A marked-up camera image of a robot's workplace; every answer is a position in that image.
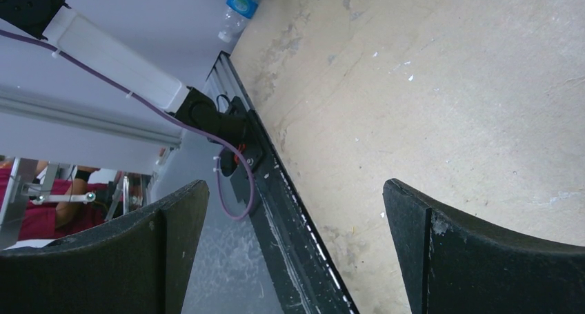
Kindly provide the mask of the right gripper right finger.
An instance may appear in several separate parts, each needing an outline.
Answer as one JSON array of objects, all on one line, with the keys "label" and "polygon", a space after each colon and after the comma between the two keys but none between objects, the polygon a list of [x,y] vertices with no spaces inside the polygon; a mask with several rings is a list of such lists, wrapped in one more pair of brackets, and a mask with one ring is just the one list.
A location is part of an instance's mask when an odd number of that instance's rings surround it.
[{"label": "right gripper right finger", "polygon": [[413,313],[583,313],[584,248],[503,228],[398,179],[384,205]]}]

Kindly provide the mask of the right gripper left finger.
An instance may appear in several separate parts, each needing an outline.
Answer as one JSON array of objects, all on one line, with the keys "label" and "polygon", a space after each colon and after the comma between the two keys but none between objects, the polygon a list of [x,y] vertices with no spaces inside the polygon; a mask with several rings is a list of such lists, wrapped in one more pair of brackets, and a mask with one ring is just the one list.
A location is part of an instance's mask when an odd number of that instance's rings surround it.
[{"label": "right gripper left finger", "polygon": [[180,313],[209,200],[196,180],[41,248],[1,252],[2,313]]}]

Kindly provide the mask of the blue label clear bottle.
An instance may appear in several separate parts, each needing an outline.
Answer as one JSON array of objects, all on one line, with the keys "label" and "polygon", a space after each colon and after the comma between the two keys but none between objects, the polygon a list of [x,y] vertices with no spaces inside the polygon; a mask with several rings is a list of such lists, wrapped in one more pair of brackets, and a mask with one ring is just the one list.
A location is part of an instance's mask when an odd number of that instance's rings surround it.
[{"label": "blue label clear bottle", "polygon": [[261,0],[226,0],[223,28],[218,37],[230,43],[240,36],[256,13]]}]

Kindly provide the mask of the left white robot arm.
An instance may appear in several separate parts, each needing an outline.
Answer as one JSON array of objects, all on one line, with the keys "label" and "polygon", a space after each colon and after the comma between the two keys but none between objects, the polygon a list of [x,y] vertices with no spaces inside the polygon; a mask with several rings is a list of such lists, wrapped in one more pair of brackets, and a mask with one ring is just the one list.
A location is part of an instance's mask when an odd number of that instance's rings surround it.
[{"label": "left white robot arm", "polygon": [[167,121],[224,146],[240,144],[248,122],[163,71],[71,8],[66,0],[1,0],[1,20],[23,31],[1,36],[48,49],[126,93]]}]

